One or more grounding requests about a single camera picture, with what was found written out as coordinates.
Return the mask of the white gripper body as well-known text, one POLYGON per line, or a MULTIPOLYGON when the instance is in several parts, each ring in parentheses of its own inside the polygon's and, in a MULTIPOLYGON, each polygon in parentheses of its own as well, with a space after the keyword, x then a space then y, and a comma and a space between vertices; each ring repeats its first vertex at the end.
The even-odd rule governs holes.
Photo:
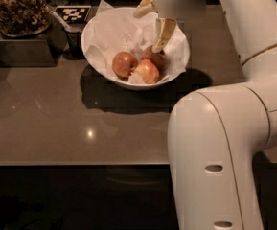
POLYGON ((154 0, 160 18, 187 19, 202 15, 206 0, 154 0))

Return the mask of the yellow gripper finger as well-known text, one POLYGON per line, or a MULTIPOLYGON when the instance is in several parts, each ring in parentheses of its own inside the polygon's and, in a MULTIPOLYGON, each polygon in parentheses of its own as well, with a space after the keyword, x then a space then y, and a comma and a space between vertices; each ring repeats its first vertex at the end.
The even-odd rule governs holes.
POLYGON ((157 18, 155 21, 155 39, 152 45, 152 51, 159 53, 168 44, 171 39, 177 22, 172 18, 157 18))
POLYGON ((135 18, 142 18, 150 12, 156 12, 154 0, 141 0, 140 4, 136 7, 133 16, 135 18))

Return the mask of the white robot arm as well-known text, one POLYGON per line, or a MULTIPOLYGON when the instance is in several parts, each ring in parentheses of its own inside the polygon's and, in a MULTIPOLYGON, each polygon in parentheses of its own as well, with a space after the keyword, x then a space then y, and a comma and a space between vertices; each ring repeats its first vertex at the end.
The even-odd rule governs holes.
POLYGON ((242 83, 174 106, 168 154, 179 230, 263 230, 253 156, 277 146, 277 2, 220 0, 242 83))

